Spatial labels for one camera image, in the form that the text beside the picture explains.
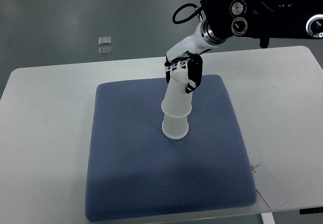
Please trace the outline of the black white robotic hand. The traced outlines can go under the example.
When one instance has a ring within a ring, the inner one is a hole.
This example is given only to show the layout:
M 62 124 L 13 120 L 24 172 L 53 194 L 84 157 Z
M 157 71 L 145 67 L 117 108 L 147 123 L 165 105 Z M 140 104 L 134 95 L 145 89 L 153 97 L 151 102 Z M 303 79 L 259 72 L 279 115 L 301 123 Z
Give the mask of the black white robotic hand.
M 207 19 L 200 21 L 192 35 L 175 44 L 166 53 L 165 73 L 169 82 L 174 70 L 188 70 L 187 94 L 193 92 L 201 84 L 203 60 L 201 55 L 219 47 L 226 39 L 214 35 Z

